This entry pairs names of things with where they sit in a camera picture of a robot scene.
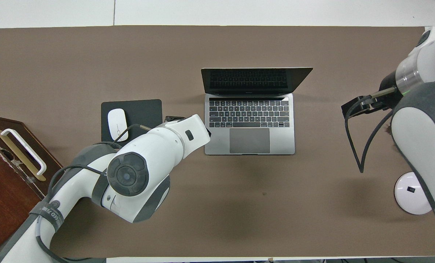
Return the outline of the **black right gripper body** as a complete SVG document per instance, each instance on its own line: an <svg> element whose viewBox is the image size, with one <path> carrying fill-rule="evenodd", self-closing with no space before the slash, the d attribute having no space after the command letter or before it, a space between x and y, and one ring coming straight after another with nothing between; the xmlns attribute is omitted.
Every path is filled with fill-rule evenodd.
<svg viewBox="0 0 435 263"><path fill-rule="evenodd" d="M394 92L390 92L386 95L380 96L380 102L386 108L394 108L403 98L403 95L397 88L396 71L391 72L380 83L380 91L388 88L394 88Z"/></svg>

